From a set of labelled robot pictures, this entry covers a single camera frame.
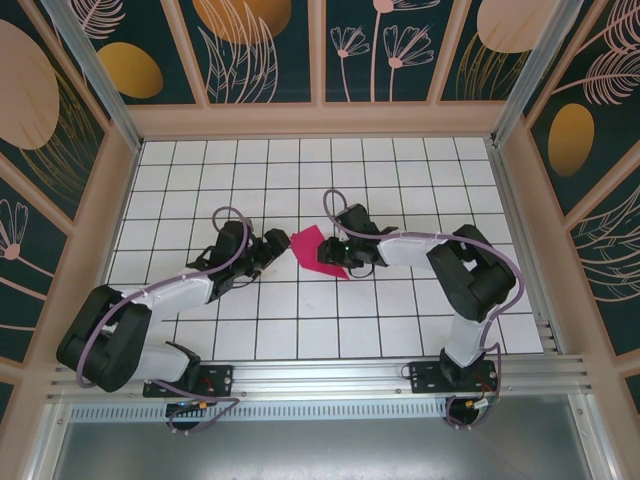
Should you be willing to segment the aluminium frame post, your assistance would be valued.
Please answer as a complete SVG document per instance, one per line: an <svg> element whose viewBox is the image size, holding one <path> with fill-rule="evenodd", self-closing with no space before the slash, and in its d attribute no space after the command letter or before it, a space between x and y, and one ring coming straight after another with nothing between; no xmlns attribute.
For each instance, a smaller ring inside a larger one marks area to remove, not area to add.
<svg viewBox="0 0 640 480"><path fill-rule="evenodd" d="M50 18L56 23L74 58L84 69L88 81L93 85L127 145L134 153L138 154L141 149L142 137L71 7L66 0L41 0L41 2Z"/></svg>
<svg viewBox="0 0 640 480"><path fill-rule="evenodd" d="M532 49L490 134L491 146L500 149L511 134L537 85L579 16L584 0L558 0Z"/></svg>

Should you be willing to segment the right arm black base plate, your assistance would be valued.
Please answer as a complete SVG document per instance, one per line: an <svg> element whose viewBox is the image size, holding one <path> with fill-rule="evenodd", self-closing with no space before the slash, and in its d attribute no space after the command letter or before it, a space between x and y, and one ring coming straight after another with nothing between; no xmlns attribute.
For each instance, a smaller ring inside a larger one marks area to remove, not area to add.
<svg viewBox="0 0 640 480"><path fill-rule="evenodd" d="M414 394L480 394L484 387L490 391L497 389L496 365L491 360L481 360L466 368L456 364L443 367L439 361L411 362L408 367Z"/></svg>

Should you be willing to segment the aluminium side rail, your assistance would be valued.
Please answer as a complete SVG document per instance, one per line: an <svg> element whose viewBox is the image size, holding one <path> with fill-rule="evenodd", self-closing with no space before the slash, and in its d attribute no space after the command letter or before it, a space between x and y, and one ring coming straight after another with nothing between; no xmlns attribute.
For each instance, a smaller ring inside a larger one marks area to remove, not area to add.
<svg viewBox="0 0 640 480"><path fill-rule="evenodd" d="M485 140L485 146L492 172L496 177L499 196L504 205L516 257L524 276L531 315L538 330L543 351L545 354L566 355L566 342L558 324L515 183L506 164L506 157L502 149L496 147L491 139Z"/></svg>

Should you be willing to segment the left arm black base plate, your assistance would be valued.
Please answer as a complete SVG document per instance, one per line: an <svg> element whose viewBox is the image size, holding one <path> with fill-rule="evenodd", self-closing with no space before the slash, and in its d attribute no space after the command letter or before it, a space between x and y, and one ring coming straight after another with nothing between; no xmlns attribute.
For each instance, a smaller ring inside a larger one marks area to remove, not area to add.
<svg viewBox="0 0 640 480"><path fill-rule="evenodd" d="M152 382L143 386L142 395L144 398L229 397L232 383L233 367L231 365L200 365L188 368L178 381L167 382L174 389L184 391L184 394Z"/></svg>

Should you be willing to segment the pink square paper sheet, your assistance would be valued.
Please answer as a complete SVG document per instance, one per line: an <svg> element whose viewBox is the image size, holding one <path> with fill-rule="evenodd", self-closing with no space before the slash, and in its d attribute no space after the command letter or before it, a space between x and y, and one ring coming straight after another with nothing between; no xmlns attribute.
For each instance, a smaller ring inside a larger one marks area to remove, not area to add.
<svg viewBox="0 0 640 480"><path fill-rule="evenodd" d="M348 279L349 276L344 268L318 261L318 247L324 240L325 237L319 227L313 225L293 234L290 247L302 268L335 278Z"/></svg>

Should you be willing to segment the aluminium mounting rail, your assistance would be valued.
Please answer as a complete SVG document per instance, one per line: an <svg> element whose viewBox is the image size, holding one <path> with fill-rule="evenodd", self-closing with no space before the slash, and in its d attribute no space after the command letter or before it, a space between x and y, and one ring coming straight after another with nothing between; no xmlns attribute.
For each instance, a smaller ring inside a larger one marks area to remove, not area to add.
<svg viewBox="0 0 640 480"><path fill-rule="evenodd" d="M234 362L231 395L249 400L325 400L408 397L409 358ZM504 355L503 396L583 394L595 381L578 355ZM141 401L143 383L108 394L83 389L75 373L58 367L45 382L45 397L59 402Z"/></svg>

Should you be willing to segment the grey metal sheet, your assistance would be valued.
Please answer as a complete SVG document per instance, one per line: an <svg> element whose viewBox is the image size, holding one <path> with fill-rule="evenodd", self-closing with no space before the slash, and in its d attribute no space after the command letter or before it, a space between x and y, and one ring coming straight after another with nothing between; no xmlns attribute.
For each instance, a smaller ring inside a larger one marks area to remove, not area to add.
<svg viewBox="0 0 640 480"><path fill-rule="evenodd" d="M457 431L439 418L71 423L53 480L623 480L568 398L502 401Z"/></svg>

